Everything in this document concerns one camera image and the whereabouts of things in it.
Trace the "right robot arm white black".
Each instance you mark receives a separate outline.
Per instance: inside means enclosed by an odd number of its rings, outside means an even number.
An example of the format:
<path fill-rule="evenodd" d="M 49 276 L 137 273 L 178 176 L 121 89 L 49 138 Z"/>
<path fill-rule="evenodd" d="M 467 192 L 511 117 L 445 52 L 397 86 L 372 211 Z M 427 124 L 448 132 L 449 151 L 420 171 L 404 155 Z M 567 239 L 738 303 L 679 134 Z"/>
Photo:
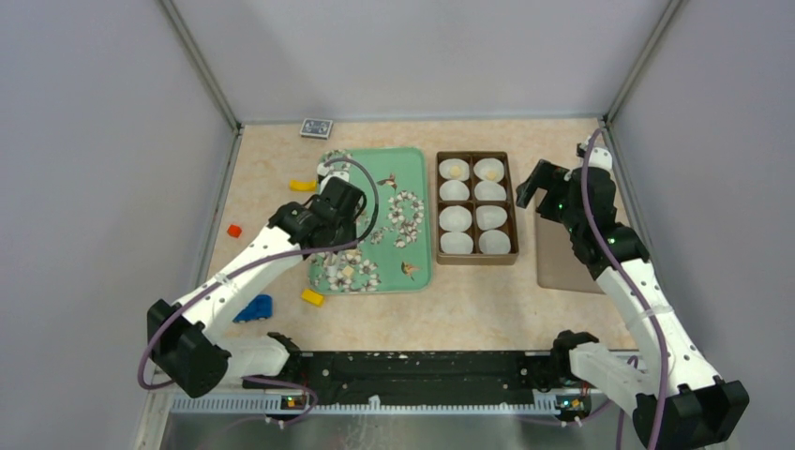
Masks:
<path fill-rule="evenodd" d="M 526 208 L 537 191 L 540 218 L 561 224 L 577 260 L 619 311 L 643 368 L 615 356 L 588 332 L 562 331 L 549 372 L 562 386 L 579 381 L 601 391 L 630 416 L 648 449 L 698 449 L 725 442 L 750 403 L 739 381 L 726 381 L 698 350 L 659 285 L 649 250 L 617 219 L 612 156 L 578 149 L 567 169 L 537 162 L 516 189 Z"/>

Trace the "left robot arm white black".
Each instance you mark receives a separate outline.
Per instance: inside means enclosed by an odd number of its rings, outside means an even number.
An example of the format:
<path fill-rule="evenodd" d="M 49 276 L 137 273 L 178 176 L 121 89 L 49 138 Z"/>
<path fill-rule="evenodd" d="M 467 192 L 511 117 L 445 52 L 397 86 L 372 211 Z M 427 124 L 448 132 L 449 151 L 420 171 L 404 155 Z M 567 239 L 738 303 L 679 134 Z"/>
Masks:
<path fill-rule="evenodd" d="M 211 392 L 233 360 L 219 341 L 234 317 L 309 255 L 357 245 L 355 221 L 370 199 L 346 178 L 329 175 L 306 202 L 281 205 L 218 273 L 181 298 L 159 299 L 147 310 L 142 360 L 152 361 L 190 398 Z"/>

